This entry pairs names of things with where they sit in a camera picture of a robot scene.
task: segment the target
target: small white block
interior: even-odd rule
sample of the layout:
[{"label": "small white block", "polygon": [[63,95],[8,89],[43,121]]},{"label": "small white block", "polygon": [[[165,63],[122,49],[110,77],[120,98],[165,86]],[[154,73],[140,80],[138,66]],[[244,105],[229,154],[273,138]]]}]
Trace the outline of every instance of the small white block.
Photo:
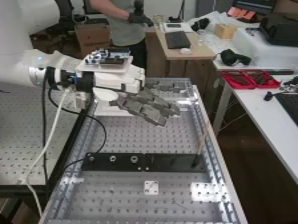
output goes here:
[{"label": "small white block", "polygon": [[144,182],[144,194],[145,195],[158,195],[158,181],[145,181]]}]

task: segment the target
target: cardboard box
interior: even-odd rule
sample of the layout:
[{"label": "cardboard box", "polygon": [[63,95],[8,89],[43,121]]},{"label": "cardboard box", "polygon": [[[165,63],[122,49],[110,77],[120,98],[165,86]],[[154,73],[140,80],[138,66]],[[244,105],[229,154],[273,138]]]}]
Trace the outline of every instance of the cardboard box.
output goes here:
[{"label": "cardboard box", "polygon": [[214,33],[221,39],[233,39],[237,28],[236,26],[217,24]]},{"label": "cardboard box", "polygon": [[104,24],[77,25],[76,35],[83,58],[97,48],[109,48],[109,29]]}]

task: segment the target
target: perforated metal surface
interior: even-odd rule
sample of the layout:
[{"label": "perforated metal surface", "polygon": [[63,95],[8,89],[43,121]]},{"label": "perforated metal surface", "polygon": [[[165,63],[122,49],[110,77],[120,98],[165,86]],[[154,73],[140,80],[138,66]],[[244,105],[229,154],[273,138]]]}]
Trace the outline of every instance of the perforated metal surface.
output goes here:
[{"label": "perforated metal surface", "polygon": [[[25,171],[43,150],[41,90],[0,84],[0,185],[20,185]],[[59,101],[59,92],[53,99]],[[65,107],[72,105],[71,97]],[[48,132],[56,107],[47,102]],[[64,144],[76,121],[76,115],[63,112],[56,134],[48,151],[48,174],[51,176]],[[32,185],[44,185],[43,163],[32,171]]]},{"label": "perforated metal surface", "polygon": [[[202,174],[84,172],[68,209],[69,219],[130,221],[221,221],[218,208],[193,202],[190,183],[208,181]],[[158,195],[144,194],[144,182],[160,183]]]},{"label": "perforated metal surface", "polygon": [[[192,85],[181,82],[186,93],[158,93],[182,108],[181,116],[170,118],[165,128],[137,117],[100,118],[108,131],[103,152],[197,152],[205,121]],[[96,123],[87,123],[81,134],[71,161],[97,151],[103,142]],[[204,159],[208,172],[200,174],[81,172],[77,164],[65,173],[45,223],[240,223],[209,137]],[[158,195],[144,194],[145,181],[158,181]]]}]

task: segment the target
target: gray shirt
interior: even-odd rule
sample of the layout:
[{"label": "gray shirt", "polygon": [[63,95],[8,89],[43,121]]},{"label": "gray shirt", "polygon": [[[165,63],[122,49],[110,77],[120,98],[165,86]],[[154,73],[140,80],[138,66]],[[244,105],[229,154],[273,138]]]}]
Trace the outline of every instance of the gray shirt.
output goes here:
[{"label": "gray shirt", "polygon": [[[128,11],[129,13],[134,11],[134,0],[110,0],[113,4]],[[107,16],[110,28],[110,38],[112,42],[117,46],[126,46],[137,44],[145,38],[145,28],[144,25],[130,24],[122,19]]]}]

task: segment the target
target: red tray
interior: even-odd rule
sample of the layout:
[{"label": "red tray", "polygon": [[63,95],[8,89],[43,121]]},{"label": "red tray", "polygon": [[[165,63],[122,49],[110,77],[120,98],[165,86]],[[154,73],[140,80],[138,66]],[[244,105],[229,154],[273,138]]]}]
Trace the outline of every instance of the red tray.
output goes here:
[{"label": "red tray", "polygon": [[[249,73],[254,72],[254,73],[259,73],[259,75],[250,75]],[[249,70],[245,71],[246,75],[249,76],[249,78],[256,82],[256,87],[259,89],[277,89],[281,87],[281,82],[278,82],[271,75],[262,70]]]},{"label": "red tray", "polygon": [[244,71],[232,70],[221,72],[222,78],[233,89],[254,89],[256,82]]}]

